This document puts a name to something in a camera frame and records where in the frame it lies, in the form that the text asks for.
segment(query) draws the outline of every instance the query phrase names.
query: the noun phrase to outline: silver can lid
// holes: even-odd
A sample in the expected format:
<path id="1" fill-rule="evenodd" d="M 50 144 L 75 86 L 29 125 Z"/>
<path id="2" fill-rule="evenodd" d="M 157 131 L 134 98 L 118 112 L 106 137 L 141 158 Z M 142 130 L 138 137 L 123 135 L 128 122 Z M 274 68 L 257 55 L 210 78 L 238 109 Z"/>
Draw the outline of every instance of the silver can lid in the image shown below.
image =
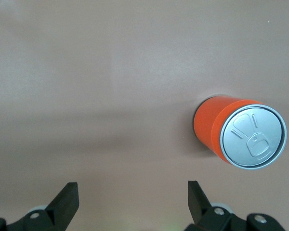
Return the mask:
<path id="1" fill-rule="evenodd" d="M 225 121 L 220 144 L 226 159 L 239 168 L 259 169 L 275 161 L 285 148 L 287 128 L 273 108 L 252 104 Z"/>

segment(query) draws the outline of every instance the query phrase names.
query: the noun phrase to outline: can rim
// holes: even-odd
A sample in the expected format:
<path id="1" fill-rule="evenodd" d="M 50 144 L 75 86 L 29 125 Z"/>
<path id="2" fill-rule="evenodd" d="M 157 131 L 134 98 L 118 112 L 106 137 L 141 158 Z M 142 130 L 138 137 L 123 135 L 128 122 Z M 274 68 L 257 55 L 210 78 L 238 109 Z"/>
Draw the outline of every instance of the can rim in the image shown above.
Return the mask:
<path id="1" fill-rule="evenodd" d="M 228 125 L 228 123 L 230 122 L 230 120 L 237 115 L 238 113 L 245 111 L 247 109 L 252 109 L 252 108 L 261 108 L 261 109 L 265 109 L 271 113 L 273 113 L 279 120 L 281 128 L 282 128 L 282 134 L 281 134 L 281 140 L 279 143 L 279 146 L 277 148 L 277 150 L 274 152 L 274 154 L 268 158 L 267 160 L 265 160 L 262 163 L 256 164 L 256 165 L 251 165 L 251 166 L 247 166 L 247 165 L 242 165 L 242 164 L 238 164 L 236 162 L 234 162 L 231 158 L 229 158 L 224 145 L 223 145 L 223 136 L 224 136 L 224 132 L 225 129 Z M 256 169 L 260 169 L 263 167 L 268 166 L 269 164 L 273 163 L 278 157 L 280 157 L 281 153 L 284 151 L 285 146 L 286 146 L 286 141 L 287 141 L 287 127 L 286 127 L 286 123 L 284 121 L 284 119 L 282 118 L 282 116 L 273 108 L 263 105 L 263 104 L 250 104 L 250 105 L 246 105 L 243 107 L 240 107 L 238 109 L 236 109 L 224 122 L 222 130 L 221 130 L 221 135 L 220 135 L 220 146 L 221 146 L 221 150 L 223 155 L 225 156 L 225 158 L 234 166 L 238 167 L 238 168 L 242 168 L 242 169 L 247 169 L 247 170 L 256 170 Z"/>

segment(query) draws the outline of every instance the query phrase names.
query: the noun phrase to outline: soda can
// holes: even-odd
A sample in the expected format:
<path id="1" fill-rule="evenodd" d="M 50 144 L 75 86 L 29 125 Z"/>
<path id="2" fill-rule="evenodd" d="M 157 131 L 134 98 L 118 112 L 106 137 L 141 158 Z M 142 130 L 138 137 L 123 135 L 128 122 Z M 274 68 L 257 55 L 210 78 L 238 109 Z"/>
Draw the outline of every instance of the soda can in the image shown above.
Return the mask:
<path id="1" fill-rule="evenodd" d="M 283 152 L 287 128 L 273 108 L 229 96 L 207 99 L 197 109 L 194 131 L 222 160 L 242 169 L 260 169 Z"/>

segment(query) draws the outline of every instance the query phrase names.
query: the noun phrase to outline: table surface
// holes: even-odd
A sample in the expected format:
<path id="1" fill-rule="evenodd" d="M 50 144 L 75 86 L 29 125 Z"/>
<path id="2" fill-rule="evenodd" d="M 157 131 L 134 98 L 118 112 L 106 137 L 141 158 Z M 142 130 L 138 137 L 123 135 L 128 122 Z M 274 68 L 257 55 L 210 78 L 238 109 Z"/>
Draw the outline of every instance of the table surface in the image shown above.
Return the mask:
<path id="1" fill-rule="evenodd" d="M 197 140 L 215 94 L 281 113 L 276 162 L 242 170 Z M 182 231 L 189 180 L 289 230 L 289 1 L 0 0 L 0 217 L 77 181 L 68 231 Z"/>

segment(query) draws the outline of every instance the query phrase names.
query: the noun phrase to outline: silver bolt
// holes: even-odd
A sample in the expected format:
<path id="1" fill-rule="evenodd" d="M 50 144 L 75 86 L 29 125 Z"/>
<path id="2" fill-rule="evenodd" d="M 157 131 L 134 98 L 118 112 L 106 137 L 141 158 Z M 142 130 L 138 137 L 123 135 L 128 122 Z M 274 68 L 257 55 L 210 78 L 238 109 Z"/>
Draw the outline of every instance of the silver bolt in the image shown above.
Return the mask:
<path id="1" fill-rule="evenodd" d="M 31 219 L 35 219 L 35 218 L 38 218 L 39 217 L 39 213 L 32 213 L 30 218 Z"/>
<path id="2" fill-rule="evenodd" d="M 256 221 L 258 221 L 261 224 L 265 224 L 266 223 L 266 219 L 263 216 L 261 216 L 261 215 L 256 215 L 254 218 L 255 218 Z"/>
<path id="3" fill-rule="evenodd" d="M 216 208 L 214 209 L 214 212 L 217 214 L 217 215 L 224 215 L 225 212 L 221 209 L 221 208 Z"/>

